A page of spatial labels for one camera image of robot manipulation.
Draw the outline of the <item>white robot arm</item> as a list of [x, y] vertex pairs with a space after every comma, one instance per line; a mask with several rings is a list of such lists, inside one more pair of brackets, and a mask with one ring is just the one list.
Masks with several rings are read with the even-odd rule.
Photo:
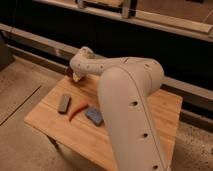
[[148, 107], [164, 71], [150, 58], [97, 58], [82, 47], [70, 60], [75, 81], [98, 75], [98, 102], [119, 171], [171, 171]]

